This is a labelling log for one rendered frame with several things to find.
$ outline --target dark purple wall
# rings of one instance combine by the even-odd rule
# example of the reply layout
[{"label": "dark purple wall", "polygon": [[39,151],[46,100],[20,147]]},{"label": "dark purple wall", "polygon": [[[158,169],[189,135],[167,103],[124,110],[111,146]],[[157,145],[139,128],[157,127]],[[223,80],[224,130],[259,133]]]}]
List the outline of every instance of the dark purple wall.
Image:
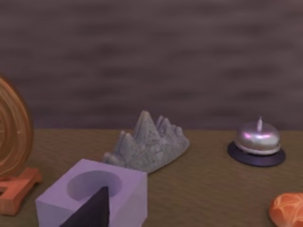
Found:
[{"label": "dark purple wall", "polygon": [[36,127],[303,129],[303,1],[1,0],[0,71]]}]

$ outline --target miniature mountain range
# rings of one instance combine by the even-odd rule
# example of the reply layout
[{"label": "miniature mountain range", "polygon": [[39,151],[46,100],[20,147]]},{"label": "miniature mountain range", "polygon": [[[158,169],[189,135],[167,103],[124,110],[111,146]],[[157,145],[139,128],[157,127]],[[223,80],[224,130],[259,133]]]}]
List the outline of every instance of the miniature mountain range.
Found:
[{"label": "miniature mountain range", "polygon": [[169,164],[189,147],[180,127],[160,116],[155,125],[150,114],[142,111],[134,134],[121,134],[114,151],[105,153],[103,162],[152,173]]}]

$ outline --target orange wooden stand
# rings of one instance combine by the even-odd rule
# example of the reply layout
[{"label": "orange wooden stand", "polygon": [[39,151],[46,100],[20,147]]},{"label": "orange wooden stand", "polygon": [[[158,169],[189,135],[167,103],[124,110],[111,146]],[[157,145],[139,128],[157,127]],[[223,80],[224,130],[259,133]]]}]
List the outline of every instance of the orange wooden stand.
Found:
[{"label": "orange wooden stand", "polygon": [[42,182],[37,168],[26,168],[19,176],[0,181],[0,214],[14,216],[20,209],[24,197],[36,183]]}]

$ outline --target wooden plate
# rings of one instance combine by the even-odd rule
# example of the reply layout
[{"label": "wooden plate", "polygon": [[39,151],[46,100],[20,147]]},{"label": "wooden plate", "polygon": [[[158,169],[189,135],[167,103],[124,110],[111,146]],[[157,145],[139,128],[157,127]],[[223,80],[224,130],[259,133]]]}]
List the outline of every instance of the wooden plate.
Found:
[{"label": "wooden plate", "polygon": [[34,129],[19,92],[0,76],[0,178],[13,176],[27,161]]}]

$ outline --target brown tabletop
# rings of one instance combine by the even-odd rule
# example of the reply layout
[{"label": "brown tabletop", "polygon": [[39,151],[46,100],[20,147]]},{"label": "brown tabletop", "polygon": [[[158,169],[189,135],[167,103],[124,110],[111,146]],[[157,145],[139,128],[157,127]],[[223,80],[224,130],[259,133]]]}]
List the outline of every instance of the brown tabletop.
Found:
[{"label": "brown tabletop", "polygon": [[[44,182],[1,227],[38,227],[35,198],[81,158],[100,160],[111,151],[117,130],[36,130],[28,166]],[[271,227],[267,209],[284,192],[303,192],[303,131],[283,131],[286,161],[256,168],[231,159],[232,131],[186,131],[191,146],[171,165],[149,176],[149,217],[143,227]]]}]

